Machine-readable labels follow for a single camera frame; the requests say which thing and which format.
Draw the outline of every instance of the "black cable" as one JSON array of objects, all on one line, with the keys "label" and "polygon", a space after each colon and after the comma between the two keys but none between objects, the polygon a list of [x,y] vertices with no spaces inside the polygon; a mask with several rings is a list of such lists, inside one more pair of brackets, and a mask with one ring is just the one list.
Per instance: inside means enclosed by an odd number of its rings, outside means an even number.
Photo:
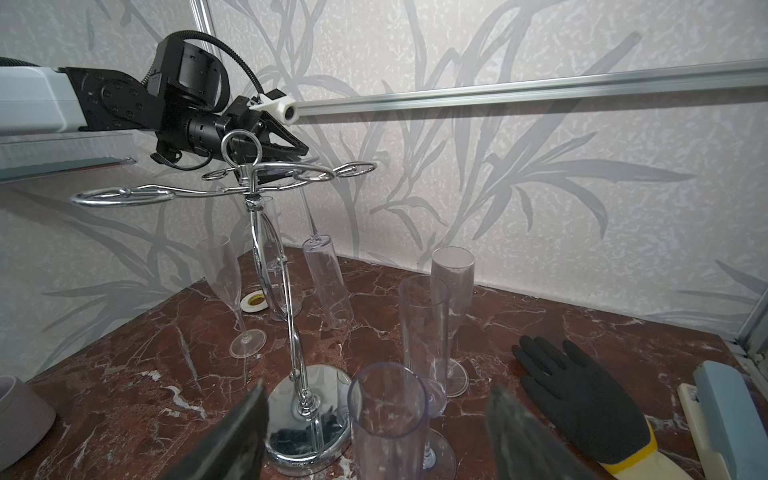
[{"label": "black cable", "polygon": [[192,171],[192,170],[198,170],[198,169],[208,165],[210,163],[210,161],[213,160],[214,153],[210,152],[208,154],[208,158],[206,158],[203,163],[198,164],[198,165],[194,165],[193,167],[179,167],[178,165],[171,163],[166,157],[164,157],[162,154],[159,154],[158,152],[154,152],[153,154],[151,154],[150,158],[152,160],[158,162],[159,164],[163,164],[163,165],[166,165],[168,167],[175,168],[176,170],[182,170],[182,171],[188,172],[188,171]]},{"label": "black cable", "polygon": [[0,57],[0,67],[39,67],[28,61],[16,60],[15,58]]},{"label": "black cable", "polygon": [[[181,38],[182,40],[202,40],[202,41],[207,41],[212,45],[216,45],[218,48],[221,48],[221,50],[223,50],[224,53],[232,57],[232,59],[240,66],[240,68],[242,68],[243,71],[245,71],[245,75],[248,76],[251,83],[253,83],[253,86],[256,87],[256,91],[259,92],[260,94],[264,93],[264,88],[261,86],[261,83],[259,82],[259,79],[256,77],[256,74],[253,73],[253,70],[251,70],[250,67],[248,67],[248,64],[242,58],[240,58],[240,56],[237,53],[235,53],[235,51],[232,48],[230,48],[229,45],[219,40],[218,38],[197,30],[175,31],[172,34],[169,34],[168,37],[178,37],[178,38]],[[150,70],[144,76],[144,79],[141,81],[141,84],[143,86],[145,87],[147,86],[147,82],[149,81],[150,75],[152,75],[152,68],[150,68]]]}]

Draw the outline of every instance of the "wall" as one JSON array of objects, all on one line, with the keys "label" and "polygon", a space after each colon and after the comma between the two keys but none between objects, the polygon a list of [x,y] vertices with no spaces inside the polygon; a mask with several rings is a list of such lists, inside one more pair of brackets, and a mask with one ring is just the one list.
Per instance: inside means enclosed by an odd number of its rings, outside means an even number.
[{"label": "wall", "polygon": [[[0,55],[141,79],[157,42],[189,28],[187,0],[5,1]],[[246,250],[247,218],[229,198],[124,209],[68,202],[101,187],[211,187],[199,178],[213,165],[173,173],[149,159],[152,134],[135,132],[134,139],[136,165],[0,186],[0,375],[31,378],[200,279],[194,246],[213,232],[232,232]]]},{"label": "wall", "polygon": [[[760,0],[210,0],[217,34],[298,100],[768,57]],[[253,88],[227,63],[234,91]],[[305,118],[337,252],[734,334],[768,283],[764,89]],[[283,231],[306,237],[299,195]]]}]

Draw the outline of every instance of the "glass rim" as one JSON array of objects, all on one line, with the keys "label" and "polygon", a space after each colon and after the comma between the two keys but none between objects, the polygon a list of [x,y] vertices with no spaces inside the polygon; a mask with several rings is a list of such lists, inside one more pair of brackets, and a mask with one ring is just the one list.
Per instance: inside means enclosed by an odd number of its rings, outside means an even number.
[{"label": "glass rim", "polygon": [[[412,375],[413,378],[416,379],[416,382],[419,383],[419,386],[422,387],[421,391],[422,391],[422,394],[424,395],[424,411],[422,412],[421,418],[419,418],[419,421],[416,423],[416,425],[412,429],[410,429],[405,433],[401,433],[400,435],[380,435],[380,434],[371,432],[366,427],[362,426],[362,424],[357,419],[354,418],[354,415],[352,415],[352,412],[351,412],[352,402],[350,400],[352,399],[352,391],[354,390],[355,385],[360,383],[360,379],[363,376],[366,376],[371,371],[382,368],[383,366],[394,366],[397,369],[404,370],[410,375]],[[377,363],[373,363],[372,365],[368,365],[366,368],[362,369],[357,375],[355,375],[355,378],[352,379],[352,383],[349,384],[349,391],[346,394],[346,404],[347,404],[347,408],[350,410],[349,412],[350,422],[360,427],[365,433],[375,437],[379,437],[381,439],[401,439],[403,437],[411,435],[413,432],[419,429],[422,423],[427,422],[429,420],[429,397],[427,396],[427,389],[426,387],[424,387],[424,382],[422,382],[419,376],[416,375],[410,368],[408,368],[407,366],[401,363],[377,362]]]},{"label": "glass rim", "polygon": [[[438,298],[437,300],[435,300],[433,302],[422,303],[422,304],[419,304],[419,305],[416,305],[414,303],[410,303],[410,301],[408,299],[408,295],[404,294],[405,293],[405,288],[410,283],[416,283],[417,284],[418,280],[420,280],[420,279],[429,279],[431,282],[434,282],[434,281],[437,280],[438,284],[440,285],[440,287],[439,287],[440,288],[440,293],[441,293],[440,298]],[[451,290],[448,288],[448,284],[442,278],[438,278],[437,276],[434,276],[434,275],[429,275],[428,273],[417,273],[416,275],[409,276],[408,278],[406,278],[405,280],[400,282],[400,284],[397,286],[397,293],[398,293],[398,300],[404,299],[404,300],[409,302],[409,305],[418,306],[418,307],[422,307],[422,308],[423,307],[431,307],[431,306],[442,305],[443,303],[448,303],[448,301],[451,299]]]},{"label": "glass rim", "polygon": [[[194,246],[195,250],[213,250],[215,248],[221,248],[229,243],[230,238],[227,235],[213,235],[212,237],[204,238],[197,242]],[[211,243],[210,246],[204,245],[204,243]]]},{"label": "glass rim", "polygon": [[[441,263],[439,260],[435,260],[435,253],[438,253],[440,250],[461,250],[462,252],[466,252],[472,258],[472,261],[469,262],[468,264],[464,265],[464,266],[448,266],[448,265],[445,265],[444,263]],[[445,247],[436,248],[434,251],[432,251],[431,258],[432,258],[433,262],[435,262],[439,266],[441,266],[443,268],[447,268],[449,270],[463,270],[463,269],[467,269],[467,268],[475,265],[475,255],[472,252],[470,252],[469,250],[465,249],[464,247],[457,247],[455,245],[447,245]]]}]

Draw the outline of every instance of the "roll of tape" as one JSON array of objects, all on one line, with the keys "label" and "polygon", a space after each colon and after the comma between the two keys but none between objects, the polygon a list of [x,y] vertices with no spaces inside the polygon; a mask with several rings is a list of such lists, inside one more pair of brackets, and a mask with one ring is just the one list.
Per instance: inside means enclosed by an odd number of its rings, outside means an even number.
[{"label": "roll of tape", "polygon": [[268,307],[262,290],[248,293],[241,301],[240,308],[246,313],[260,312]]}]

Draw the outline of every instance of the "marble table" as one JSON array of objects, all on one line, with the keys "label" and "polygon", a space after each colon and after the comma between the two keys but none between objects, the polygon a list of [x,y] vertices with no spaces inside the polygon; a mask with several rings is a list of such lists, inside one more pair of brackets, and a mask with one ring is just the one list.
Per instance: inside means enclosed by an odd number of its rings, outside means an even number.
[{"label": "marble table", "polygon": [[[296,324],[308,365],[325,363],[354,376],[374,362],[402,361],[397,286],[410,272],[341,259],[355,322],[329,329],[300,250],[289,249],[289,256],[294,288],[304,297]],[[243,255],[240,265],[243,293],[256,290],[251,255]],[[257,356],[233,359],[227,351],[237,334],[233,315],[198,282],[36,376],[29,384],[58,416],[43,441],[0,478],[144,480],[163,473],[259,378],[271,390],[288,374],[286,324],[267,314],[246,315],[245,321],[263,329],[268,340]],[[703,480],[676,388],[693,382],[694,369],[706,359],[737,366],[720,338],[480,286],[452,351],[469,373],[469,389],[431,422],[456,452],[458,479],[496,476],[483,416],[492,385],[516,393],[551,427],[520,388],[524,372],[510,347],[522,335],[556,344],[569,338],[591,354],[643,409],[660,450]],[[765,422],[768,404],[759,394],[753,397]],[[350,448],[314,478],[355,478],[352,457]],[[265,466],[261,478],[283,477]]]}]

